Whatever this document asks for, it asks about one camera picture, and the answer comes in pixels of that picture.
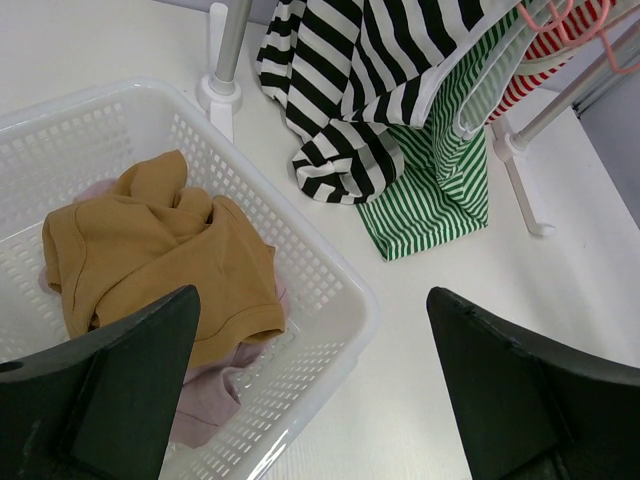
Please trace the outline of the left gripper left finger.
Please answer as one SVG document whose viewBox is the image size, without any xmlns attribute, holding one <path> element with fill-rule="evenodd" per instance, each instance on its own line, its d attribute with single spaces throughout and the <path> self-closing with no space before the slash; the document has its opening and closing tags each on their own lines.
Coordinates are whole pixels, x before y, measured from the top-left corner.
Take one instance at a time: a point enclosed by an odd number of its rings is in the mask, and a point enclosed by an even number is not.
<svg viewBox="0 0 640 480">
<path fill-rule="evenodd" d="M 1 365 L 4 479 L 156 479 L 200 315 L 181 287 Z"/>
</svg>

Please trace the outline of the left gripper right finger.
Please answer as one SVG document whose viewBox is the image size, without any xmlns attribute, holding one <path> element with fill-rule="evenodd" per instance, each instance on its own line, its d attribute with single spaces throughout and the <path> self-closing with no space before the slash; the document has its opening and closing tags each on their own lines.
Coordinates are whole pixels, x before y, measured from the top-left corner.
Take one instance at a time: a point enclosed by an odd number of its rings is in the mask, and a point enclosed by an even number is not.
<svg viewBox="0 0 640 480">
<path fill-rule="evenodd" d="M 475 479 L 636 479 L 639 371 L 442 287 L 426 309 Z"/>
</svg>

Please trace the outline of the pink mauve tank top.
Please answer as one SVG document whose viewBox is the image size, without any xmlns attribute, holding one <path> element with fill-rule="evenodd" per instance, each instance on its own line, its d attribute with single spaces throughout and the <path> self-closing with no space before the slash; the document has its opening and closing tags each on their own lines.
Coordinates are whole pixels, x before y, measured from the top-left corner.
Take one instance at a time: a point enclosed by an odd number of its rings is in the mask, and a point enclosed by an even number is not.
<svg viewBox="0 0 640 480">
<path fill-rule="evenodd" d="M 80 193 L 72 203 L 101 195 L 116 181 L 108 179 L 96 182 Z M 40 283 L 45 290 L 56 293 L 47 284 L 46 264 L 40 275 Z M 286 291 L 277 277 L 276 286 L 286 316 Z M 207 443 L 239 411 L 240 400 L 231 382 L 231 375 L 255 361 L 270 340 L 241 343 L 218 361 L 199 367 L 189 365 L 171 430 L 173 441 L 192 448 L 199 447 Z"/>
</svg>

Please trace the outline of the tan brown tank top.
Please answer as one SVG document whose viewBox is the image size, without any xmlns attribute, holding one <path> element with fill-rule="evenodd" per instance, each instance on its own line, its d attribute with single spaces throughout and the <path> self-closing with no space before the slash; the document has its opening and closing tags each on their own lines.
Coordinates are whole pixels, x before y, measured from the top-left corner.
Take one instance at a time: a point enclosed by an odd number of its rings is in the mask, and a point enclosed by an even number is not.
<svg viewBox="0 0 640 480">
<path fill-rule="evenodd" d="M 46 217 L 46 281 L 61 298 L 70 337 L 186 285 L 200 299 L 191 367 L 285 331 L 274 248 L 234 201 L 187 179 L 182 153 L 167 152 L 133 165 L 105 193 Z"/>
</svg>

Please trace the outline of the green white striped tank top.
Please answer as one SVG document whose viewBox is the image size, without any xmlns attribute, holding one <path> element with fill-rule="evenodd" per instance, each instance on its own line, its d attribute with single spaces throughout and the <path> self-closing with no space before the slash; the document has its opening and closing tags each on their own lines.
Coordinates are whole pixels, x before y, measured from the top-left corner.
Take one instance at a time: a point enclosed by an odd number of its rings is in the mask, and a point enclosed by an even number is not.
<svg viewBox="0 0 640 480">
<path fill-rule="evenodd" d="M 386 261 L 425 251 L 488 224 L 484 124 L 531 40 L 511 10 L 441 84 L 421 129 L 391 127 L 405 169 L 358 212 Z"/>
</svg>

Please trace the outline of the red white striped tank top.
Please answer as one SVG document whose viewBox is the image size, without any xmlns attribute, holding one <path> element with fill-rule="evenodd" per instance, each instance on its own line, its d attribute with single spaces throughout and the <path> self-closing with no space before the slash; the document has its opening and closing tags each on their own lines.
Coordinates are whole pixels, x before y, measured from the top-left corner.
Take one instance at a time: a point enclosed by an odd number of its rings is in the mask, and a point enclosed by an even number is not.
<svg viewBox="0 0 640 480">
<path fill-rule="evenodd" d="M 525 51 L 524 57 L 507 84 L 503 96 L 485 124 L 497 120 L 529 93 L 541 86 L 568 63 L 589 41 L 598 38 L 605 50 L 611 43 L 609 30 L 620 22 L 636 1 L 610 1 L 605 17 L 605 1 L 573 3 L 572 10 L 559 26 L 538 33 Z"/>
</svg>

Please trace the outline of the pink hanger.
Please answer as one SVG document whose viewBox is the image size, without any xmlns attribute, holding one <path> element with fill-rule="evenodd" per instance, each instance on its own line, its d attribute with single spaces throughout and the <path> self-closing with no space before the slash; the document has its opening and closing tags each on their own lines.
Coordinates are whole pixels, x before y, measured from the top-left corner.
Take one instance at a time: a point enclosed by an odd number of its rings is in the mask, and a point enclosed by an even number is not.
<svg viewBox="0 0 640 480">
<path fill-rule="evenodd" d="M 546 79 L 594 40 L 601 42 L 614 72 L 634 71 L 618 67 L 609 32 L 639 11 L 637 1 L 549 1 L 541 20 L 536 20 L 522 4 L 517 9 L 534 32 L 534 40 L 516 69 L 518 76 Z"/>
</svg>

